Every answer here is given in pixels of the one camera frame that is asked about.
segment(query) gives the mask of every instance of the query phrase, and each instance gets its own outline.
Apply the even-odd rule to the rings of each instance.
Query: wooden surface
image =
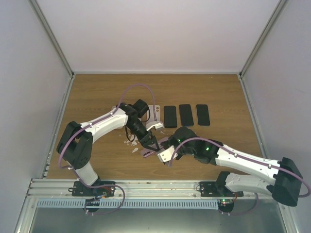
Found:
[[[163,107],[175,105],[180,127],[178,105],[189,103],[194,118],[194,126],[190,128],[198,136],[215,139],[237,150],[260,156],[255,131],[236,75],[77,75],[57,143],[70,121],[82,123],[109,112],[118,103],[123,91],[135,83],[147,84],[153,90],[156,104],[161,106],[162,121]],[[134,87],[125,96],[124,102],[134,104],[137,99],[152,104],[151,95],[144,87]],[[209,127],[197,124],[195,106],[200,103],[209,107]],[[155,135],[159,140],[173,134],[175,130],[162,129]],[[216,179],[220,171],[232,171],[226,167],[201,164],[190,155],[174,161],[173,167],[167,167],[155,155],[143,159],[141,145],[132,146],[124,143],[126,141],[124,129],[117,129],[93,145],[91,164],[102,179]],[[58,168],[58,156],[56,152],[53,153],[48,178],[74,178],[71,171]]]

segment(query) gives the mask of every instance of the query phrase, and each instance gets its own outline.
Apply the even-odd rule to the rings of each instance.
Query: side panel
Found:
[[[0,232],[13,232],[39,178],[69,81],[26,0],[0,3]]]
[[[245,74],[268,157],[295,161],[311,183],[311,1],[289,1]],[[309,232],[311,198],[296,207]]]
[[[38,0],[75,72],[238,73],[278,0]]]

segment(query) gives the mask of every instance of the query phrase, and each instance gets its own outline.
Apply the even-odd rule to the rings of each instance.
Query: smartphone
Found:
[[[175,106],[164,106],[164,127],[177,128],[177,116]]]
[[[193,126],[193,116],[190,104],[179,105],[180,121],[182,126]]]
[[[198,115],[198,124],[200,126],[210,126],[207,104],[197,104],[196,113]]]

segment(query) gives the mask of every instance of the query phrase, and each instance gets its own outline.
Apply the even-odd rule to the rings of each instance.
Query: vent grille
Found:
[[[88,208],[116,208],[121,200],[103,199],[99,206]],[[83,208],[85,199],[40,199],[37,207]],[[217,200],[125,200],[122,208],[127,209],[218,209]]]

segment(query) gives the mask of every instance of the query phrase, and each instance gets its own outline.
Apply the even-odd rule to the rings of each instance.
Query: wooden table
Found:
[[[237,150],[260,156],[255,131],[247,109],[244,94],[236,75],[198,74],[81,74],[77,75],[67,103],[57,142],[66,125],[95,119],[111,110],[123,91],[135,83],[150,86],[156,104],[163,107],[175,105],[177,123],[180,124],[178,105],[191,104],[194,126],[190,127],[200,137],[221,141]],[[143,99],[152,104],[151,94],[144,87],[134,87],[124,102],[135,103]],[[197,124],[196,104],[209,107],[211,126]],[[176,129],[155,132],[157,139],[173,134]],[[201,164],[187,155],[174,161],[173,167],[163,165],[156,155],[143,159],[140,144],[132,146],[125,137],[124,129],[117,129],[100,138],[93,145],[91,164],[102,179],[216,179],[226,167]],[[71,171],[60,170],[58,154],[53,153],[47,178],[71,179]]]

